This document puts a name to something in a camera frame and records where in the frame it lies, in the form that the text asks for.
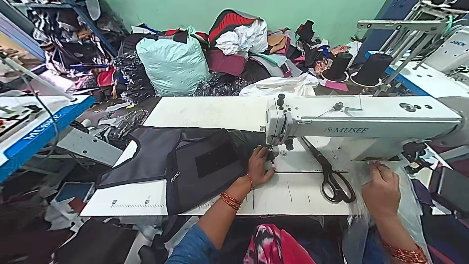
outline black scissors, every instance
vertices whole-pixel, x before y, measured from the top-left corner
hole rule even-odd
[[[321,164],[321,166],[323,167],[324,181],[321,187],[322,187],[322,192],[324,196],[326,197],[326,199],[328,199],[331,202],[344,201],[346,203],[350,203],[350,202],[355,201],[355,198],[356,198],[355,192],[352,186],[350,185],[350,183],[345,179],[345,177],[340,172],[332,170],[332,165],[329,163],[329,161],[305,137],[301,137],[301,139],[306,144],[306,146],[311,151],[311,153],[316,158],[316,160],[319,162],[319,164]],[[347,194],[344,192],[342,187],[334,178],[333,174],[337,175],[347,186],[347,189],[350,192],[350,197],[348,197]],[[324,191],[325,185],[329,185],[331,187],[332,193],[334,193],[333,197],[328,196],[327,193]]]

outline blue table edge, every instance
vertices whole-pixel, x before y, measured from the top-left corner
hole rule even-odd
[[[94,102],[91,96],[88,96],[82,102],[65,106],[54,113],[59,132],[64,130],[72,121],[86,111]],[[7,161],[0,165],[0,183],[10,176],[11,173],[19,169],[31,157],[36,154],[43,146],[55,137],[55,129],[52,118],[48,118],[30,133],[23,136],[13,145],[3,151]]]

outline red bangle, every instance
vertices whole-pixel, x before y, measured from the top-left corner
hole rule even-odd
[[[427,264],[428,260],[425,254],[422,251],[422,248],[417,245],[418,251],[403,250],[394,246],[389,245],[388,243],[383,242],[384,248],[387,249],[391,257],[404,262],[411,264]]]
[[[251,175],[249,175],[249,174],[247,174],[247,173],[246,173],[246,176],[248,176],[248,177],[249,177],[249,180],[251,181],[251,189],[249,189],[249,190],[251,191],[251,190],[252,190],[252,178],[251,178]]]
[[[233,203],[237,204],[237,205],[241,205],[242,202],[237,200],[236,198],[233,198],[232,196],[230,196],[229,194],[227,194],[226,192],[222,192],[220,194],[221,197],[225,197],[226,199],[228,199],[229,201],[232,201]]]
[[[226,192],[222,192],[220,194],[220,197],[227,205],[229,205],[231,208],[235,209],[236,211],[238,211],[241,208],[241,203],[242,202],[240,202],[237,199],[231,197]]]

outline green wall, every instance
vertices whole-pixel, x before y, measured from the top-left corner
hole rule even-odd
[[[386,0],[105,0],[130,26],[146,23],[156,30],[189,25],[208,33],[224,9],[239,10],[267,21],[269,29],[296,30],[307,19],[331,46],[348,43],[356,22],[374,19]]]

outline hand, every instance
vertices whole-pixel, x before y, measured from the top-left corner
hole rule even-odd
[[[362,188],[363,199],[375,219],[396,217],[401,192],[399,176],[386,165],[370,163],[371,182]]]
[[[255,148],[252,152],[248,164],[248,174],[251,176],[253,188],[268,182],[273,175],[273,167],[268,171],[264,171],[264,163],[268,153],[267,148],[262,146]]]

